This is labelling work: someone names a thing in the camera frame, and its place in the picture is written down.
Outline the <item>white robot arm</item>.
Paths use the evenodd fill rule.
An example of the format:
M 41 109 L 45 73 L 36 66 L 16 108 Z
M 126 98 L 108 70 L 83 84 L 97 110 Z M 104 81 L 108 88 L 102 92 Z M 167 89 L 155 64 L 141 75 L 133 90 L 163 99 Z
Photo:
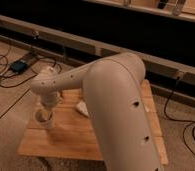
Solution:
M 133 53 L 101 58 L 57 74 L 47 67 L 31 82 L 45 107 L 58 92 L 80 88 L 107 171 L 164 171 L 142 101 L 145 65 Z

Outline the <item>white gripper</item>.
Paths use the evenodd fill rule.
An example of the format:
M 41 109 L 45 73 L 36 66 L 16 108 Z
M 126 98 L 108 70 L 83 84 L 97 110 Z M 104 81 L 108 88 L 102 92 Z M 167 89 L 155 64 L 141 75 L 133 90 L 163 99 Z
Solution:
M 40 103 L 45 110 L 51 111 L 60 101 L 58 92 L 47 93 L 40 96 Z

